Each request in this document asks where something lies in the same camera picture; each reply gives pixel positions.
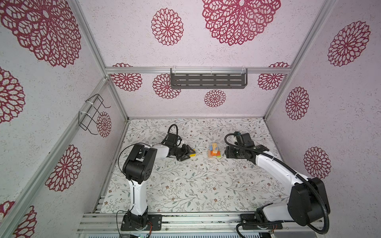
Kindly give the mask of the orange rectangular block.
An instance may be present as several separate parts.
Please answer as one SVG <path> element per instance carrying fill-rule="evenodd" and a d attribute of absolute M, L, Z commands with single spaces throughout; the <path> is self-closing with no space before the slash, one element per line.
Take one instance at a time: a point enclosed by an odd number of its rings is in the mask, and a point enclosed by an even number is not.
<path fill-rule="evenodd" d="M 220 153 L 220 151 L 218 151 L 217 154 L 213 154 L 213 153 L 212 153 L 212 155 L 213 155 L 213 157 L 215 157 L 215 156 L 217 156 L 217 155 L 221 155 L 221 153 Z"/>

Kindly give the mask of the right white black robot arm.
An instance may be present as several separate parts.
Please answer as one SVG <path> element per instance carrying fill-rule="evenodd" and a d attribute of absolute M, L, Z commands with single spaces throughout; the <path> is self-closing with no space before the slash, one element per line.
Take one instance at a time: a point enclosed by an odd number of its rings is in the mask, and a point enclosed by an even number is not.
<path fill-rule="evenodd" d="M 268 204 L 256 210 L 260 225 L 295 222 L 300 226 L 313 227 L 322 219 L 326 233 L 329 227 L 330 206 L 325 185 L 320 178 L 305 176 L 276 158 L 264 145 L 256 145 L 248 133 L 229 133 L 224 137 L 225 156 L 229 159 L 245 159 L 267 171 L 289 192 L 287 202 Z"/>

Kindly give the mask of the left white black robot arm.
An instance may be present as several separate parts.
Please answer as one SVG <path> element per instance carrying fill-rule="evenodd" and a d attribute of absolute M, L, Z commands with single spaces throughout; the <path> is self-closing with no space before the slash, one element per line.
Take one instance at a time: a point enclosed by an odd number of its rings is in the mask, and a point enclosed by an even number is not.
<path fill-rule="evenodd" d="M 196 155 L 189 145 L 181 142 L 178 135 L 170 133 L 157 145 L 151 146 L 144 143 L 133 145 L 121 169 L 129 182 L 131 192 L 131 205 L 123 217 L 122 231 L 154 228 L 148 215 L 147 181 L 153 172 L 156 160 L 173 157 L 182 162 Z"/>

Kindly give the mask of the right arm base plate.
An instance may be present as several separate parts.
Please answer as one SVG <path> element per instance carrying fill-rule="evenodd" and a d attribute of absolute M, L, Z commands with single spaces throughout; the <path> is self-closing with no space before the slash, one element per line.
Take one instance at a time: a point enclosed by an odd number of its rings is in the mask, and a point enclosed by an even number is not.
<path fill-rule="evenodd" d="M 282 223 L 268 224 L 270 221 L 258 212 L 241 214 L 244 230 L 277 230 L 282 229 Z"/>

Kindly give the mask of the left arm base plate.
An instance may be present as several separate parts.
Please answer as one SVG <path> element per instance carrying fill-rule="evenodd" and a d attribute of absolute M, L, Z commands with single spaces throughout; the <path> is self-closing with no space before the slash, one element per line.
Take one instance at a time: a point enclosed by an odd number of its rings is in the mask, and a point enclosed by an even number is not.
<path fill-rule="evenodd" d="M 160 231 L 162 226 L 162 215 L 126 214 L 123 216 L 121 231 Z"/>

